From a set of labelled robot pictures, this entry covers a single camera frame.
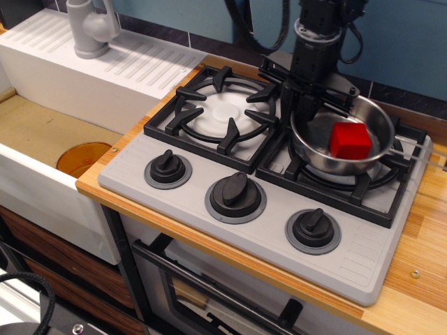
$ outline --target control knob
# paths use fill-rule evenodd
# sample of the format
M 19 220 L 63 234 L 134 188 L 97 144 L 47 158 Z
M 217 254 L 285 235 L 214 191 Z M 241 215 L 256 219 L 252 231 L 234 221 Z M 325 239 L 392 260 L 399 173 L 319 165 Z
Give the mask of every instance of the control knob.
M 326 246 L 334 238 L 332 222 L 321 208 L 299 215 L 292 232 L 300 243 L 312 248 Z
M 241 218 L 257 210 L 261 203 L 261 192 L 245 172 L 236 172 L 214 185 L 210 202 L 221 215 Z
M 185 171 L 182 159 L 174 155 L 172 150 L 166 150 L 152 162 L 150 176 L 161 184 L 171 184 L 180 180 Z

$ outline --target cabinet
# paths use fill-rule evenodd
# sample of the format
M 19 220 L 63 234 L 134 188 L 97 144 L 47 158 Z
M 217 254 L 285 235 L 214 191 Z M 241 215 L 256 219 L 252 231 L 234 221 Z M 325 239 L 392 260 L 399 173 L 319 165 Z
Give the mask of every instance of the cabinet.
M 0 235 L 1 243 L 21 261 L 20 267 L 45 277 L 58 298 L 123 334 L 145 333 L 116 266 L 3 207 Z

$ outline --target oven handle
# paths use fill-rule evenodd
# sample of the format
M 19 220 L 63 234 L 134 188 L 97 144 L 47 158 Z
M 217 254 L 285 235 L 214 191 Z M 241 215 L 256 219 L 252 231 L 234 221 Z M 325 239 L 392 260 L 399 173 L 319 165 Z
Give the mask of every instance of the oven handle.
M 164 255 L 164 249 L 172 240 L 172 237 L 165 234 L 160 234 L 151 243 L 151 245 L 148 246 L 138 239 L 133 243 L 132 251 L 144 259 L 149 260 L 165 272 L 168 272 L 171 276 L 177 277 L 214 300 L 227 305 L 234 311 L 248 317 L 270 331 L 274 331 L 276 334 L 307 335 L 307 333 L 301 330 L 300 332 L 292 330 L 292 326 L 295 324 L 299 314 L 302 311 L 302 304 L 300 304 L 300 302 L 290 299 L 278 320 L 275 320 L 260 312 L 257 308 L 245 304 L 243 301 L 240 301 L 237 297 L 232 296 L 228 292 L 224 292 L 218 288 L 216 284 L 207 281 L 201 276 L 188 270 L 186 267 L 178 264 L 177 261 L 171 260 Z

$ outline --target wooden countertop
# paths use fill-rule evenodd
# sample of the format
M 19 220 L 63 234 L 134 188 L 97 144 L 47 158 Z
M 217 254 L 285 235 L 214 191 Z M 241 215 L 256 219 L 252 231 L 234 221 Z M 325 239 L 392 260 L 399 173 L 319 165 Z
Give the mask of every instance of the wooden countertop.
M 216 67 L 230 65 L 235 73 L 257 77 L 256 68 L 226 59 L 207 57 L 203 63 Z M 197 72 L 195 69 L 180 84 L 185 85 Z M 142 130 L 174 92 L 116 143 L 117 152 Z M 384 107 L 409 124 L 424 126 L 435 141 L 434 148 L 447 152 L 446 122 Z M 374 305 L 364 307 L 100 187 L 97 176 L 117 152 L 110 150 L 77 180 L 76 186 L 82 194 L 377 334 L 447 334 L 447 172 L 427 167 L 379 298 Z M 436 154 L 430 160 L 446 164 L 446 159 Z M 420 278 L 411 275 L 415 270 Z
M 6 33 L 6 29 L 3 27 L 3 24 L 2 24 L 1 21 L 0 21 L 0 35 L 1 35 L 2 33 Z

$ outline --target white burner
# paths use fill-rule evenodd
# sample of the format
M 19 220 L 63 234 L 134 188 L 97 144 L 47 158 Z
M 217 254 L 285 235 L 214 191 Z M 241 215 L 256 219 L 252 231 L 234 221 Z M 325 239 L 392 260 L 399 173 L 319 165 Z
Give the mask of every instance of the white burner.
M 240 135 L 256 130 L 259 124 L 245 115 L 245 110 L 260 110 L 254 103 L 246 102 L 247 95 L 236 92 L 223 92 L 207 97 L 206 101 L 197 104 L 196 108 L 203 108 L 204 112 L 189 123 L 198 133 L 225 137 L 228 130 L 228 120 L 235 120 Z

